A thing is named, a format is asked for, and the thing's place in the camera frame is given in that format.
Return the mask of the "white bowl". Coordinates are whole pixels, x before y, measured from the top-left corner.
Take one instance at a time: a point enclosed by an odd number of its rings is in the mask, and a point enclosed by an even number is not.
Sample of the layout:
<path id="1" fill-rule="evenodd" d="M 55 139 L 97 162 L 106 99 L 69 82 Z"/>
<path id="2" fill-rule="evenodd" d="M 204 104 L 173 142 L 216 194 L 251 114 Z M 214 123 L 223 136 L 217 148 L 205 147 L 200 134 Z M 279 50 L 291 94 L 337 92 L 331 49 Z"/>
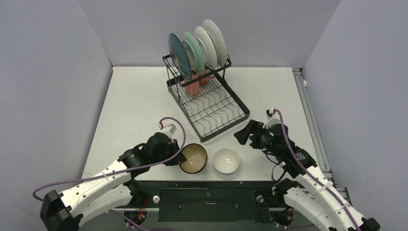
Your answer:
<path id="1" fill-rule="evenodd" d="M 234 173 L 240 165 L 237 153 L 231 149 L 220 149 L 213 156 L 214 168 L 222 174 Z"/>

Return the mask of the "brown black bowl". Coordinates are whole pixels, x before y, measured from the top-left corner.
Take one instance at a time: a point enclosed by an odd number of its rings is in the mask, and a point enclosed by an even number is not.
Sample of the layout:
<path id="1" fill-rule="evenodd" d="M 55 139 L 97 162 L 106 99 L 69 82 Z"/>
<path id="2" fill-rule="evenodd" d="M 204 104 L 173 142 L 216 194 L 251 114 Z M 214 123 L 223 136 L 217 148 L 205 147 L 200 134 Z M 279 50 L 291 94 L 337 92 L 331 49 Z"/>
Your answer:
<path id="1" fill-rule="evenodd" d="M 196 143 L 188 144 L 183 148 L 181 153 L 186 158 L 179 167 L 187 174 L 196 174 L 201 172 L 208 162 L 208 154 L 205 148 Z"/>

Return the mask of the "black wire dish rack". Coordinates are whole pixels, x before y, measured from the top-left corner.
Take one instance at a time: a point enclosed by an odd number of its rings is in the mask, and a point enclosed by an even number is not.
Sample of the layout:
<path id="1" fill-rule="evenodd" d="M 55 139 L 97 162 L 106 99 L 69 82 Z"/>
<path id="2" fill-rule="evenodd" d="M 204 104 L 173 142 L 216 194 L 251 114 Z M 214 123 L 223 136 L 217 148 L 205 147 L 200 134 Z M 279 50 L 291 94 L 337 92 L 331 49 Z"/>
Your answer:
<path id="1" fill-rule="evenodd" d="M 250 110 L 228 85 L 225 70 L 231 67 L 230 57 L 224 66 L 210 70 L 205 77 L 214 76 L 201 86 L 195 96 L 185 87 L 198 80 L 186 81 L 173 66 L 171 55 L 162 57 L 167 69 L 168 91 L 186 116 L 200 142 L 208 141 L 249 118 Z"/>

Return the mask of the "small orange mug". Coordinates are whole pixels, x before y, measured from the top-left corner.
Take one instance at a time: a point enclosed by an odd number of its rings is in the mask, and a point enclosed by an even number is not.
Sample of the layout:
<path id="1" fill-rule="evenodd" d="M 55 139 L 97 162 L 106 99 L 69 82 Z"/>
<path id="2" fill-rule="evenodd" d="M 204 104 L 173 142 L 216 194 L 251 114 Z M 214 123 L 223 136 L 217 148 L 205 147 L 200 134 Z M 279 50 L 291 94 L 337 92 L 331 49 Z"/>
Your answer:
<path id="1" fill-rule="evenodd" d="M 205 85 L 207 85 L 207 84 L 210 82 L 210 80 L 213 79 L 214 77 L 215 77 L 214 75 L 209 75 L 209 76 L 206 77 L 206 78 L 200 79 L 200 80 L 199 80 L 200 86 L 205 86 Z"/>

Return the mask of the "large pink mug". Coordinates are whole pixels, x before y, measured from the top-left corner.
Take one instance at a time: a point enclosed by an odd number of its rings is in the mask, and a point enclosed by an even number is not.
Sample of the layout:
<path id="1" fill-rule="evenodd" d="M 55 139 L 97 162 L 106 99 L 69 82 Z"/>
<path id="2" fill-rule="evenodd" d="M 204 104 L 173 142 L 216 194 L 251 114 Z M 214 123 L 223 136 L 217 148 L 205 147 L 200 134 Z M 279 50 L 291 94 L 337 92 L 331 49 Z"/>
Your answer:
<path id="1" fill-rule="evenodd" d="M 188 96 L 194 97 L 200 91 L 200 83 L 199 83 L 199 81 L 195 81 L 195 82 L 185 86 L 184 89 L 185 89 L 185 92 L 187 93 Z"/>

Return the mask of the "white plate blue rim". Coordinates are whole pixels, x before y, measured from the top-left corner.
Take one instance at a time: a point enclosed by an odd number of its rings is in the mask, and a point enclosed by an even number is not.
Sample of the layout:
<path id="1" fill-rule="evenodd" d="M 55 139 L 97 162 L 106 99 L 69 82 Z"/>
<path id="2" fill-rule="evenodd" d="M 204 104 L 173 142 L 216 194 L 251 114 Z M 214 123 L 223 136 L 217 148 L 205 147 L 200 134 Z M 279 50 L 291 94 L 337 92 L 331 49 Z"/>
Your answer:
<path id="1" fill-rule="evenodd" d="M 202 50 L 205 66 L 209 69 L 216 69 L 217 53 L 209 34 L 201 26 L 197 26 L 194 31 L 194 37 Z"/>

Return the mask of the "red teal plate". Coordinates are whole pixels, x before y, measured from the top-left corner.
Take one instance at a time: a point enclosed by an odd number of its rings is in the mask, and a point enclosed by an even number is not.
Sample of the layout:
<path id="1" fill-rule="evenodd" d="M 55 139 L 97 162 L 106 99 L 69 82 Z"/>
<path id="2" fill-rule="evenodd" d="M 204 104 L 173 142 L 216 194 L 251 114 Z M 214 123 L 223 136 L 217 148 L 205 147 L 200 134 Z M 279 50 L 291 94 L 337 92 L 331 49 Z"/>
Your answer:
<path id="1" fill-rule="evenodd" d="M 202 23 L 204 30 L 208 33 L 217 53 L 217 65 L 224 66 L 228 59 L 227 46 L 219 27 L 210 19 L 205 19 Z"/>

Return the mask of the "dark blue plate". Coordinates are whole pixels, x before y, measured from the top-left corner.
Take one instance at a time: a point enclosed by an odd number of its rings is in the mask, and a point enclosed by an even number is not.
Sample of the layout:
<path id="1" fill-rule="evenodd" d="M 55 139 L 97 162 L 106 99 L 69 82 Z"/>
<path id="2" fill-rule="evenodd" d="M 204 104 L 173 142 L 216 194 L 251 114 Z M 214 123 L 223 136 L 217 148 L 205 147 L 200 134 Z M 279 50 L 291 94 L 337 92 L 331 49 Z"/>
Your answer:
<path id="1" fill-rule="evenodd" d="M 170 33 L 168 36 L 168 47 L 175 68 L 185 79 L 191 80 L 190 61 L 180 39 L 174 33 Z"/>

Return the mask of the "light green flower plate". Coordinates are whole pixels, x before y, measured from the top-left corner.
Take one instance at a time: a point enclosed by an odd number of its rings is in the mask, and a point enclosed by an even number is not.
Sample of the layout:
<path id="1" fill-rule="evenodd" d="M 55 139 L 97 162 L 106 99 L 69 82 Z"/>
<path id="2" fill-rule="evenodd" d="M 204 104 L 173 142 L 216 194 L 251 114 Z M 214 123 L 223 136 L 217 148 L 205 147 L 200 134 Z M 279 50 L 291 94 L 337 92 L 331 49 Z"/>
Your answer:
<path id="1" fill-rule="evenodd" d="M 196 38 L 190 32 L 185 31 L 181 44 L 187 54 L 191 69 L 197 74 L 204 74 L 203 53 Z"/>

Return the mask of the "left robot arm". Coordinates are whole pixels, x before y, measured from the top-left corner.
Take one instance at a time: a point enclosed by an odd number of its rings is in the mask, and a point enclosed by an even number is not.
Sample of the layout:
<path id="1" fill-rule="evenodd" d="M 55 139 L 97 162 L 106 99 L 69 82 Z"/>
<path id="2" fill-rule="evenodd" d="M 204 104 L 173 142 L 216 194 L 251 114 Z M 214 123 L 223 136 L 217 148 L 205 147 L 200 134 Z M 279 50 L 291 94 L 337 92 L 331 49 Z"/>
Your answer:
<path id="1" fill-rule="evenodd" d="M 181 150 L 170 126 L 154 133 L 145 143 L 126 150 L 93 177 L 73 180 L 72 188 L 49 191 L 41 199 L 40 218 L 49 231 L 77 231 L 89 220 L 111 209 L 138 207 L 143 193 L 135 178 L 151 167 L 181 162 Z"/>

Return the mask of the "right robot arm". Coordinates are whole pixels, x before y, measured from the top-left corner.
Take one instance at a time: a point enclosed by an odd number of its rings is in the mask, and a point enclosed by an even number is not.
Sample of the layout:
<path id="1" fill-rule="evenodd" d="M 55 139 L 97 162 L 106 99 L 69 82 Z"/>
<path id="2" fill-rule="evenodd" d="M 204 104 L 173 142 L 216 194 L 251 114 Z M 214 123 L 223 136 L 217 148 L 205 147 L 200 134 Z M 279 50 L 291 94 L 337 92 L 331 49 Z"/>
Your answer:
<path id="1" fill-rule="evenodd" d="M 235 132 L 239 144 L 248 140 L 254 149 L 274 156 L 292 179 L 279 180 L 272 186 L 272 201 L 300 212 L 322 231 L 378 231 L 380 224 L 366 218 L 352 207 L 328 180 L 309 153 L 289 139 L 286 125 L 250 120 Z"/>

